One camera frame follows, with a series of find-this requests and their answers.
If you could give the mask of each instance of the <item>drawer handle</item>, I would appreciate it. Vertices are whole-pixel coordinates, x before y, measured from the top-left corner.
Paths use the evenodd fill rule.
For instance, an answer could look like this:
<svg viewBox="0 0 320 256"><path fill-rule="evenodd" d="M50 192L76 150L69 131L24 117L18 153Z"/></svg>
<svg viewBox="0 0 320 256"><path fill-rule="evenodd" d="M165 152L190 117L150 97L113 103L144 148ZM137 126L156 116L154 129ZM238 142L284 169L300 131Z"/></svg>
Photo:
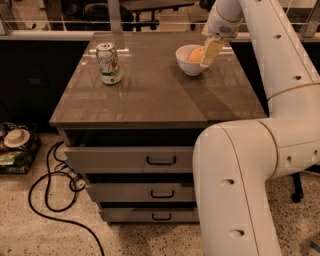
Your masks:
<svg viewBox="0 0 320 256"><path fill-rule="evenodd" d="M156 162L151 162L151 161L150 161L150 157L147 156L147 163L148 163L149 165L162 165L162 166L165 165L165 166L167 166L167 165L175 165L176 162L177 162L177 157L176 157L176 156L173 157L173 161L170 162L170 163L156 163Z"/></svg>
<svg viewBox="0 0 320 256"><path fill-rule="evenodd" d="M156 218L154 217L154 213L152 213L152 219L155 220L155 221L168 221L168 220L171 220L171 213L169 213L169 217L168 218Z"/></svg>
<svg viewBox="0 0 320 256"><path fill-rule="evenodd" d="M172 198L172 197L174 197L174 190L172 190L171 195L168 195L168 196L156 196L153 193L153 190L151 190L150 194L151 194L152 198Z"/></svg>

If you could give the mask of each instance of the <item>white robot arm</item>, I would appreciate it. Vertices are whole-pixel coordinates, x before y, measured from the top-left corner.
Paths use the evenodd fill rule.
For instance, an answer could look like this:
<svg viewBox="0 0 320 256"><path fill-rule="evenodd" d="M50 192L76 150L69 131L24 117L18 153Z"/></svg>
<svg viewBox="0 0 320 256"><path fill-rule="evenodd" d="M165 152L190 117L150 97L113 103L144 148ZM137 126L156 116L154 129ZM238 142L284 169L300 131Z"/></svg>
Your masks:
<svg viewBox="0 0 320 256"><path fill-rule="evenodd" d="M246 20L270 116L207 128L193 171L206 256L280 256L265 181L320 160L320 83L277 0L217 0L209 32L235 36Z"/></svg>

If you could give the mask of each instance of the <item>white bowl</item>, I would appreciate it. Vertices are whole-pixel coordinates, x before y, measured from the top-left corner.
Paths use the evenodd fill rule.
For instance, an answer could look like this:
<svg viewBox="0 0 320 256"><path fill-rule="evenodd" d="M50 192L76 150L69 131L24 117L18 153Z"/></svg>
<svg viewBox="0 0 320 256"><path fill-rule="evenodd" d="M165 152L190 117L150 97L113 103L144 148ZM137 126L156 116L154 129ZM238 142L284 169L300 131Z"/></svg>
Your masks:
<svg viewBox="0 0 320 256"><path fill-rule="evenodd" d="M189 55L195 48L202 48L202 45L190 44L181 46L176 51L176 58L179 64L179 67L189 76L199 75L206 67L201 67L200 62L190 62L188 61Z"/></svg>

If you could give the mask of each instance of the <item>chair leg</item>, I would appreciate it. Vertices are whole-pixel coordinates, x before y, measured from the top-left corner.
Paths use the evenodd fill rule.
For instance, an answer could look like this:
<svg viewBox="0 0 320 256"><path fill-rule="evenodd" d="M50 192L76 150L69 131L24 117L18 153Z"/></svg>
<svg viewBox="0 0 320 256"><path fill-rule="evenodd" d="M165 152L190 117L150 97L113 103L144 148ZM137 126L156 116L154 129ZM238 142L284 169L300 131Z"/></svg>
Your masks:
<svg viewBox="0 0 320 256"><path fill-rule="evenodd" d="M293 178L295 193L291 195L291 199L294 203L300 203L303 198L303 189L299 173L294 173L291 175Z"/></svg>

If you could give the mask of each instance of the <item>black cable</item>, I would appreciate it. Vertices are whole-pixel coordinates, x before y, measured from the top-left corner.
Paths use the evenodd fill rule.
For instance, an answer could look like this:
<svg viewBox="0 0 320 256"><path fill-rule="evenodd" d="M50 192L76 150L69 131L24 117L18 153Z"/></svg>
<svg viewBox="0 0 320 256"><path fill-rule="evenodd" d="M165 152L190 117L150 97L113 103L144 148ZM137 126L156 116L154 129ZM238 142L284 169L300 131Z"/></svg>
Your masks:
<svg viewBox="0 0 320 256"><path fill-rule="evenodd" d="M53 211L53 212L63 212L67 209L69 209L70 207L72 207L72 205L76 202L77 198L78 198L78 194L80 191L82 191L84 189L84 186L82 186L80 189L77 189L76 188L76 182L81 179L80 177L75 177L73 178L70 174L64 172L63 170L65 168L68 167L68 165L65 163L65 161L63 160L60 160L58 159L58 157L56 156L56 152L58 150L58 148L63 144L63 141L61 142L58 142L56 143L55 145L53 145L48 153L47 153L47 158L46 158L46 164L47 164L47 171L48 173L41 176L31 187L30 191L29 191L29 195L28 195L28 203L29 203L29 206L30 208L32 209L32 211L34 211L36 214L40 215L41 217L43 218L46 218L46 219L49 219L49 220L54 220L54 221L59 221L59 222L63 222L63 223L69 223L69 224L73 224L73 225L76 225L76 226L79 226L79 227L82 227L84 229L86 229L93 237L94 239L96 240L98 246L99 246L99 249L100 249L100 252L101 252L101 255L104 256L104 251L103 251L103 248L101 246L101 243L98 239L98 237L96 236L96 234L90 229L88 228L87 226L79 223L79 222L76 222L76 221L72 221L72 220L65 220L65 219L60 219L60 218L56 218L56 217L51 217L51 216L48 216L48 215L45 215L41 212L39 212L38 210L36 210L32 204L32 192L34 190L34 188L42 181L44 180L45 178L47 178L48 182L47 182L47 186L46 186L46 193L45 193L45 204L47 206L47 208L50 210L50 211ZM55 171L54 172L51 172L50 171L50 164L49 164L49 157L50 157L50 154L51 152L53 151L53 156L54 158L60 162L60 164L58 164L55 168ZM54 209L52 208L50 205L49 205L49 192L50 192L50 186L51 186L51 177L54 176L54 175L60 175L60 176L66 176L70 179L70 183L69 183L69 187L70 189L74 192L74 197L71 201L70 204L68 204L66 207L62 208L62 209Z"/></svg>

